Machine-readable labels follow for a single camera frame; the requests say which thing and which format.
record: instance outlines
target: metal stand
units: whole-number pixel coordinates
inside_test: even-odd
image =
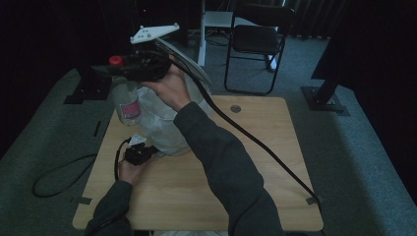
[[[82,104],[85,100],[106,100],[110,92],[111,77],[104,76],[91,67],[81,75],[80,82],[72,95],[65,98],[64,104]]]
[[[334,111],[339,116],[350,116],[334,93],[336,83],[325,81],[321,87],[301,87],[311,110]]]

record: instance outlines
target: white bracket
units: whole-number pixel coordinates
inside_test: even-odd
[[[151,41],[179,29],[180,26],[176,23],[173,26],[165,27],[144,28],[141,26],[141,29],[139,29],[135,36],[132,36],[130,39],[132,44]]]
[[[147,141],[147,138],[144,138],[144,137],[138,135],[137,133],[135,133],[132,136],[132,139],[129,141],[129,146],[131,147],[131,146],[134,146],[134,145],[145,143],[146,141]]]

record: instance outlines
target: black cable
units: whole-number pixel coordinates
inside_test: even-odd
[[[114,179],[116,181],[119,180],[119,156],[120,156],[120,150],[122,149],[122,146],[124,144],[128,144],[131,139],[132,138],[129,138],[129,139],[123,141],[122,144],[120,144],[119,148],[116,151],[116,158],[114,158]]]
[[[258,146],[260,146],[261,148],[263,148],[270,156],[272,156],[273,159],[275,159],[276,162],[279,163],[279,165],[282,166],[282,168],[288,172],[289,175],[291,175],[292,178],[294,178],[298,184],[300,184],[316,201],[318,207],[319,207],[319,211],[322,212],[322,205],[320,203],[319,198],[316,196],[316,194],[306,185],[304,184],[303,181],[301,181],[300,178],[298,178],[297,175],[294,174],[294,172],[292,172],[292,170],[290,168],[288,168],[287,165],[285,165],[284,162],[282,162],[281,159],[279,159],[279,157],[268,147],[266,146],[264,143],[262,143],[260,140],[258,140],[256,137],[254,137],[251,133],[249,133],[248,131],[246,131],[245,129],[243,129],[239,124],[237,124],[235,121],[233,121],[231,118],[229,118],[226,114],[223,113],[223,111],[221,111],[216,105],[215,103],[212,101],[211,97],[209,96],[209,94],[207,93],[206,89],[204,88],[204,86],[202,85],[202,83],[200,82],[200,80],[193,74],[190,72],[190,69],[187,67],[184,68],[182,65],[180,65],[179,63],[177,63],[176,61],[170,59],[172,64],[175,65],[176,67],[178,67],[179,69],[181,69],[182,71],[184,71],[188,76],[190,76],[190,78],[194,81],[194,83],[196,84],[196,86],[198,87],[200,93],[202,94],[203,98],[206,100],[206,102],[208,103],[208,105],[221,117],[223,118],[225,121],[227,121],[230,125],[232,125],[234,128],[236,128],[238,131],[240,131],[242,134],[244,134],[246,137],[248,137],[249,139],[251,139],[253,142],[255,142]]]
[[[75,180],[71,183],[71,184],[69,184],[68,186],[66,186],[64,189],[62,189],[62,190],[60,190],[60,191],[58,191],[58,192],[56,192],[56,193],[53,193],[53,194],[46,194],[46,195],[43,195],[43,194],[39,194],[37,191],[36,191],[36,186],[37,186],[37,183],[40,181],[40,180],[42,180],[44,177],[46,177],[48,174],[50,174],[50,173],[52,173],[52,172],[55,172],[55,171],[57,171],[57,170],[60,170],[60,169],[62,169],[62,168],[64,168],[64,167],[67,167],[67,166],[69,166],[69,165],[71,165],[71,164],[73,164],[73,163],[75,163],[75,162],[77,162],[77,161],[80,161],[80,160],[82,160],[82,159],[86,159],[86,158],[89,158],[89,157],[92,157],[92,156],[94,156],[94,159],[89,163],[89,165],[80,173],[80,175],[79,176],[77,176],[76,178],[75,178]],[[52,168],[52,169],[50,169],[50,170],[48,170],[48,171],[45,171],[45,172],[43,172],[39,177],[37,177],[36,178],[36,180],[33,182],[33,184],[32,184],[32,186],[31,186],[31,192],[36,196],[36,197],[38,197],[38,198],[50,198],[50,197],[54,197],[54,196],[57,196],[57,195],[59,195],[59,194],[62,194],[64,191],[66,191],[66,190],[68,190],[69,188],[71,188],[82,176],[83,176],[83,174],[84,173],[86,173],[86,171],[92,166],[92,164],[95,162],[95,157],[97,156],[97,154],[88,154],[88,155],[84,155],[84,156],[82,156],[82,157],[80,157],[80,158],[77,158],[77,159],[75,159],[75,160],[72,160],[72,161],[70,161],[70,162],[68,162],[68,163],[65,163],[65,164],[62,164],[62,165],[60,165],[60,166],[57,166],[57,167],[55,167],[55,168]]]

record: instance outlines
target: pink label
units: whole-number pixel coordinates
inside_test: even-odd
[[[138,99],[130,104],[121,104],[120,108],[125,119],[136,119],[141,115],[141,107]]]

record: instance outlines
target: gray carpet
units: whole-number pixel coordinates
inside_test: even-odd
[[[220,43],[226,39],[211,38]],[[182,49],[197,58],[197,42]],[[336,95],[350,116],[311,111],[300,87],[319,87],[310,80],[327,42],[289,38],[269,96],[286,99],[315,192],[323,198],[327,235],[417,235],[417,208],[393,169],[354,93],[339,87]],[[231,94],[223,88],[226,48],[208,44],[205,71],[212,79],[213,94]],[[231,67],[234,86],[261,88],[271,73],[254,68],[253,62]],[[251,84],[250,78],[256,78]],[[31,185],[42,172],[80,156],[96,153],[112,113],[108,101],[63,105],[77,85],[75,70],[63,77],[38,108],[30,123],[0,161],[0,235],[83,235],[72,218],[88,180],[85,174],[75,186],[49,199],[32,195]],[[88,164],[83,160],[50,176],[39,185],[53,193],[69,183]],[[309,235],[321,235],[308,232]]]

